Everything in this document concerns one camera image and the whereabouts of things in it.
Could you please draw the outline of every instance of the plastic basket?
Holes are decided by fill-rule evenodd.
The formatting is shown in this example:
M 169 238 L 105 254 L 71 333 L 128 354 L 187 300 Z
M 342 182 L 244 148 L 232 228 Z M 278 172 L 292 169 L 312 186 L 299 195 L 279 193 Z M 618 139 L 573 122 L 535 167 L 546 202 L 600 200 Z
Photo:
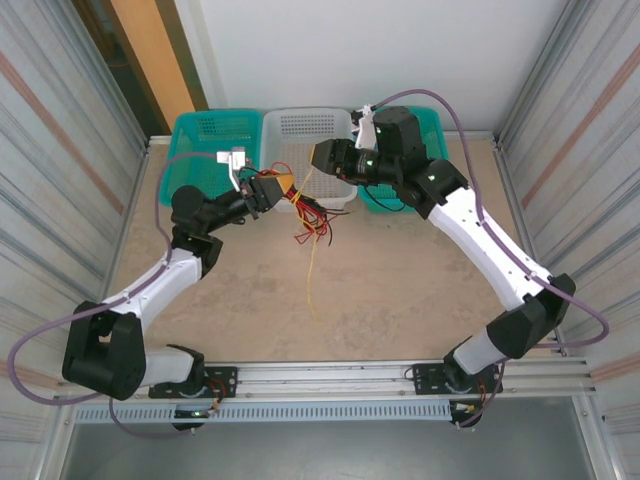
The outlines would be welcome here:
M 244 147 L 255 165 L 260 153 L 261 128 L 262 115 L 255 110 L 185 113 L 176 120 L 169 158 L 184 152 L 215 154 Z M 160 202 L 171 205 L 174 192 L 184 185 L 194 185 L 208 197 L 217 197 L 233 188 L 228 165 L 217 163 L 215 158 L 190 157 L 169 166 L 160 186 Z
M 330 138 L 351 138 L 351 117 L 338 108 L 295 108 L 275 110 L 264 116 L 260 168 L 270 168 L 274 162 L 286 163 L 293 170 L 295 185 L 300 188 L 312 168 L 311 148 Z M 353 200 L 358 189 L 335 177 L 315 170 L 304 188 L 326 208 L 341 209 Z M 291 212 L 288 200 L 275 206 L 279 212 Z
M 447 151 L 447 142 L 444 139 L 444 132 L 440 126 L 440 117 L 435 110 L 425 107 L 407 107 L 409 111 L 418 117 L 420 122 L 420 134 L 422 142 L 427 147 L 427 155 L 430 158 L 444 158 L 449 160 L 449 152 Z M 371 197 L 375 198 L 385 207 L 392 210 L 400 210 L 400 212 L 413 212 L 411 207 L 402 208 L 402 201 L 396 196 L 389 185 L 378 185 L 377 187 L 368 187 L 367 190 Z M 394 213 L 384 207 L 376 204 L 367 194 L 363 187 L 358 191 L 360 198 L 371 212 L 375 213 Z

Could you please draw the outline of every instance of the beige floor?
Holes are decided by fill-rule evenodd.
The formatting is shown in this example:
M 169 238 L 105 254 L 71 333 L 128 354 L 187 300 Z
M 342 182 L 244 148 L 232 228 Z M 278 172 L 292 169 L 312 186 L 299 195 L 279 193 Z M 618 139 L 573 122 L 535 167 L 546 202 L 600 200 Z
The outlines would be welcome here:
M 460 143 L 449 151 L 461 168 Z M 514 237 L 491 144 L 473 141 L 471 151 L 487 209 Z M 166 155 L 166 147 L 153 147 L 114 291 L 162 254 L 152 215 Z M 147 343 L 182 344 L 213 361 L 437 358 L 502 311 L 483 276 L 429 222 L 371 214 L 359 199 L 347 206 L 353 213 L 333 224 L 333 245 L 318 245 L 318 322 L 306 295 L 311 245 L 293 239 L 300 231 L 293 214 L 273 211 L 216 232 L 225 242 L 218 264 L 162 313 Z M 162 209 L 167 228 L 169 214 Z

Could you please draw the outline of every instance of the teal basket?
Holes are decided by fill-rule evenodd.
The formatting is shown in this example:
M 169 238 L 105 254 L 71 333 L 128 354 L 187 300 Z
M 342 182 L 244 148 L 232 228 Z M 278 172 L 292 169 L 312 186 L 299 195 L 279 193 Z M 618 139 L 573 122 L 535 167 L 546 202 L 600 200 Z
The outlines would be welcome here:
M 447 142 L 444 140 L 444 132 L 440 125 L 440 117 L 435 110 L 424 107 L 408 107 L 409 111 L 418 117 L 420 122 L 420 134 L 422 137 L 422 143 L 427 147 L 427 155 L 429 158 L 444 158 L 449 160 L 449 152 L 447 151 Z M 396 192 L 393 191 L 389 185 L 379 185 L 377 187 L 368 187 L 368 192 L 371 196 L 365 192 L 364 187 L 359 187 L 358 194 L 364 201 L 365 205 L 371 212 L 375 213 L 394 213 L 391 210 L 398 210 L 400 212 L 413 212 L 413 208 L 402 208 L 402 201 L 396 196 Z M 387 210 L 384 207 L 376 204 L 372 200 L 375 198 L 378 202 L 391 210 Z
M 244 147 L 251 162 L 259 165 L 261 135 L 262 114 L 255 110 L 185 113 L 176 120 L 169 158 L 184 152 L 215 154 Z M 184 185 L 194 185 L 208 197 L 217 197 L 233 188 L 227 164 L 218 163 L 215 158 L 189 157 L 167 169 L 160 186 L 160 202 L 170 206 L 171 197 Z

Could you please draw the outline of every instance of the white basket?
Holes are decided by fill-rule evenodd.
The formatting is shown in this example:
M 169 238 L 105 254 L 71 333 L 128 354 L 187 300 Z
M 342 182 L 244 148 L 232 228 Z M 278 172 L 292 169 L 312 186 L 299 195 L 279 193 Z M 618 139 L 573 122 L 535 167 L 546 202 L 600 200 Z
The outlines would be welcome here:
M 291 108 L 269 112 L 262 123 L 260 168 L 271 168 L 274 162 L 284 162 L 293 170 L 295 186 L 300 188 L 311 168 L 312 146 L 330 138 L 351 137 L 351 117 L 346 110 Z M 341 209 L 356 197 L 358 189 L 316 169 L 305 185 L 304 193 L 325 208 Z M 280 200 L 275 209 L 278 212 L 294 211 L 288 200 Z

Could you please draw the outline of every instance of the robotic arm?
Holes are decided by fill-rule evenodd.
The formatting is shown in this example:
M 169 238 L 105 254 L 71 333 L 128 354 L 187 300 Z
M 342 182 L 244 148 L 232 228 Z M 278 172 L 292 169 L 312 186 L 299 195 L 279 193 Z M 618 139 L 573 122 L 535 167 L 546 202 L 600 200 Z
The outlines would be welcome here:
M 504 358 L 521 358 L 560 324 L 568 303 L 526 277 L 478 223 L 475 192 L 448 161 L 430 159 L 418 119 L 405 107 L 355 113 L 356 141 L 316 145 L 312 164 L 354 185 L 391 185 L 398 198 L 446 233 L 489 280 L 505 312 L 444 358 L 452 389 L 466 390 L 475 375 Z M 484 212 L 485 222 L 539 277 L 572 295 L 568 275 L 553 277 L 529 258 Z
M 129 398 L 139 387 L 158 383 L 179 384 L 187 394 L 201 390 L 203 355 L 177 345 L 145 351 L 144 332 L 175 297 L 216 264 L 222 241 L 210 236 L 211 232 L 230 223 L 244 223 L 247 215 L 257 219 L 258 213 L 270 210 L 293 185 L 292 175 L 253 176 L 248 180 L 232 176 L 237 188 L 214 199 L 193 186 L 176 191 L 171 199 L 175 226 L 169 261 L 163 258 L 103 304 L 122 297 L 126 302 L 71 324 L 62 366 L 66 380 L 117 400 Z M 149 281 L 163 264 L 162 274 Z M 84 302 L 76 313 L 97 306 Z

